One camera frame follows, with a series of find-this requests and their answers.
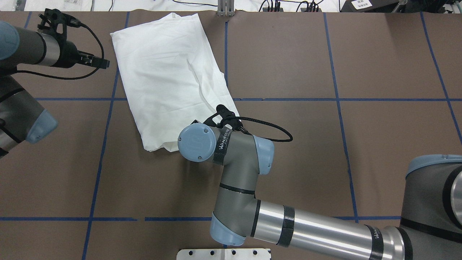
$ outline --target white cloth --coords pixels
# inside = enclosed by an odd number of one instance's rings
[[[170,13],[111,36],[146,150],[177,151],[180,132],[195,119],[204,122],[219,104],[238,114],[197,14]]]

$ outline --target brown table surface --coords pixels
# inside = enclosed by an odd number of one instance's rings
[[[175,259],[182,248],[223,246],[209,235],[221,168],[145,151],[117,70],[109,33],[167,13],[72,13],[101,39],[110,68],[75,81],[14,76],[60,125],[0,162],[0,259]],[[34,30],[38,14],[1,12],[0,19]],[[294,136],[275,144],[259,199],[399,225],[409,162],[462,154],[460,15],[199,17],[239,113]],[[100,53],[85,29],[68,34],[80,50]],[[91,70],[20,68],[67,76]],[[273,259],[332,259],[253,238],[244,247],[271,248]]]

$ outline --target blue joint cap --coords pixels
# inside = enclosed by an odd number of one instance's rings
[[[13,55],[19,47],[19,33],[13,25],[0,21],[0,61]]]
[[[462,155],[423,155],[414,158],[407,169],[407,176],[420,168],[440,163],[462,163]]]
[[[26,141],[36,143],[58,127],[58,121],[44,109],[27,134]]]
[[[257,148],[258,166],[260,174],[266,175],[271,170],[274,157],[274,143],[268,139],[254,136],[255,146]]]
[[[212,213],[212,223],[210,224],[210,235],[212,238],[227,246],[241,246],[244,244],[245,236],[238,235],[223,225],[220,220]]]
[[[201,162],[210,158],[217,145],[215,134],[206,124],[190,124],[181,131],[178,137],[178,149],[184,158]]]

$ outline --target white bracket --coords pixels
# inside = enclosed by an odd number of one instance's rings
[[[271,260],[271,249],[183,249],[176,255],[176,260]]]
[[[234,0],[218,0],[218,16],[234,16]]]

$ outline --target hole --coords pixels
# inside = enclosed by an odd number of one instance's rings
[[[58,24],[58,27],[56,28],[56,32],[59,34],[62,34],[63,29],[62,29],[62,24]]]

